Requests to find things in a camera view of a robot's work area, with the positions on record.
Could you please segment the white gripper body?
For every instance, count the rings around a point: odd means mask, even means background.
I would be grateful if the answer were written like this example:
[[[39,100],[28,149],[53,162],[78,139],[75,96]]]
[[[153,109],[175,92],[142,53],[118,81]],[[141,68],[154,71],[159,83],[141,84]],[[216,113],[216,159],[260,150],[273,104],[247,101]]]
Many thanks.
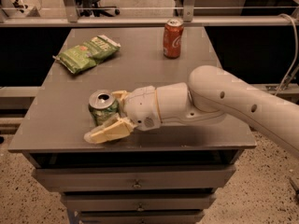
[[[153,86],[138,88],[132,91],[125,98],[124,112],[140,131],[148,131],[161,127],[156,89]]]

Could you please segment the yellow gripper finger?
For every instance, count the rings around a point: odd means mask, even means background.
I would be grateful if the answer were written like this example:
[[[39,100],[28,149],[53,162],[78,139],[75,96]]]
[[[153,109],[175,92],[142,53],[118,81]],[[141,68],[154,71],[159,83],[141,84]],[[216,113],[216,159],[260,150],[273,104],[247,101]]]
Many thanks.
[[[123,110],[125,99],[129,95],[129,92],[128,91],[113,91],[112,95],[118,101],[120,110]]]
[[[84,140],[91,144],[102,144],[129,136],[136,125],[128,118],[113,115],[102,125],[84,134]]]

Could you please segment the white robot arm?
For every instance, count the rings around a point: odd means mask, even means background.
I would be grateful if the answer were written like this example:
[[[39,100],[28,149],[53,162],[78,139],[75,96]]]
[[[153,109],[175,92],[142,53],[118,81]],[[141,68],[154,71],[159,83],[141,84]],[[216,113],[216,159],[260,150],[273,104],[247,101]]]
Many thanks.
[[[89,109],[96,127],[84,139],[91,144],[124,138],[135,129],[148,131],[166,123],[206,124],[229,114],[293,156],[299,155],[299,105],[215,66],[195,68],[186,83],[131,92],[97,91],[90,96]]]

